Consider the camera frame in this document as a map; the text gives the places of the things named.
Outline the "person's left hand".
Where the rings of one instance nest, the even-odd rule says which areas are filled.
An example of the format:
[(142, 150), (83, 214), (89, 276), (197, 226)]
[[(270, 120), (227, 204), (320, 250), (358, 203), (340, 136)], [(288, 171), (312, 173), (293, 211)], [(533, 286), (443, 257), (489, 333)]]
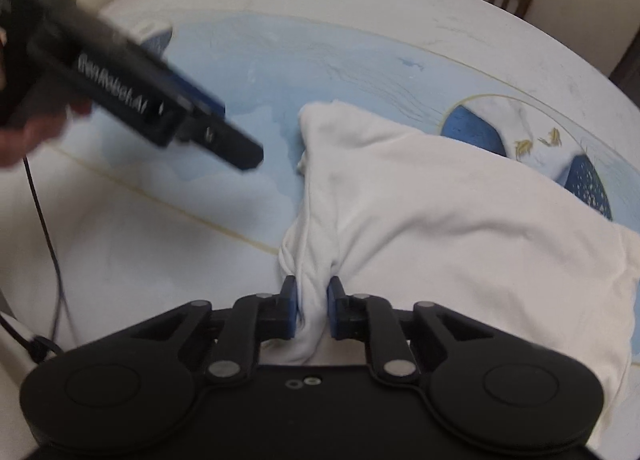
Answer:
[(71, 116), (88, 116), (92, 100), (47, 78), (27, 94), (18, 110), (20, 123), (1, 129), (2, 168), (14, 168), (39, 146), (60, 137)]

